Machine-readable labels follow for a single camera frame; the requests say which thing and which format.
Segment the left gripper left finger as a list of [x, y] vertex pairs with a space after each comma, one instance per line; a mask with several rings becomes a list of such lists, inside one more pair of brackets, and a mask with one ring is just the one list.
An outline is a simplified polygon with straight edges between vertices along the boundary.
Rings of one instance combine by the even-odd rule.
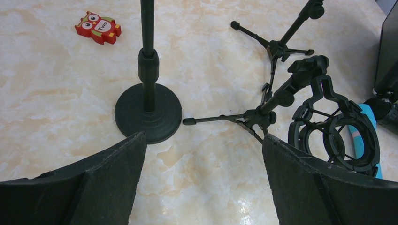
[[0, 184], [3, 225], [126, 225], [146, 154], [138, 132], [94, 155]]

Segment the shock mount tripod stand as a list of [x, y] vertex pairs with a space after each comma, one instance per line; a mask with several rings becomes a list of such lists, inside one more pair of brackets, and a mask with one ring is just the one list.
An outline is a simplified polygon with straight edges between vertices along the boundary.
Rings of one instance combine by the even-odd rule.
[[[332, 79], [327, 75], [328, 66], [329, 59], [323, 55], [295, 61], [288, 68], [291, 77], [275, 92], [273, 97], [257, 108], [236, 115], [200, 119], [185, 118], [183, 124], [189, 126], [201, 122], [227, 120], [238, 124], [262, 142], [262, 138], [256, 134], [253, 126], [258, 125], [262, 132], [267, 134], [268, 127], [276, 122], [275, 108], [291, 106], [294, 103], [295, 94], [310, 86], [312, 96], [302, 103], [292, 117], [293, 121], [288, 132], [289, 145], [310, 153], [310, 135], [315, 130], [320, 131], [330, 163], [375, 177], [380, 162], [380, 145], [375, 128], [356, 103], [334, 92]], [[347, 125], [356, 128], [361, 135], [364, 150], [358, 158], [353, 158], [345, 152], [340, 132]]]

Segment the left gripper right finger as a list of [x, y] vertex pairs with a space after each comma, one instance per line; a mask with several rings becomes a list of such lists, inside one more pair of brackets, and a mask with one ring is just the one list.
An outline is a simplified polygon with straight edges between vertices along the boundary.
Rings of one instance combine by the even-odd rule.
[[396, 182], [340, 168], [271, 134], [262, 154], [280, 224], [397, 224]]

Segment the teal microphone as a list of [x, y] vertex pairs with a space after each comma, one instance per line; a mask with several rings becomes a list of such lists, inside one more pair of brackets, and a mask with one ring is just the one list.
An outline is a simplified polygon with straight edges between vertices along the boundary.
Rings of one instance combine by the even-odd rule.
[[[362, 109], [362, 113], [367, 115], [370, 119], [374, 129], [376, 130], [376, 119], [371, 107], [367, 104], [359, 104], [359, 107]], [[355, 149], [355, 157], [360, 158], [364, 153], [364, 142], [360, 132], [352, 125], [349, 125], [349, 131], [352, 135], [352, 140]]]

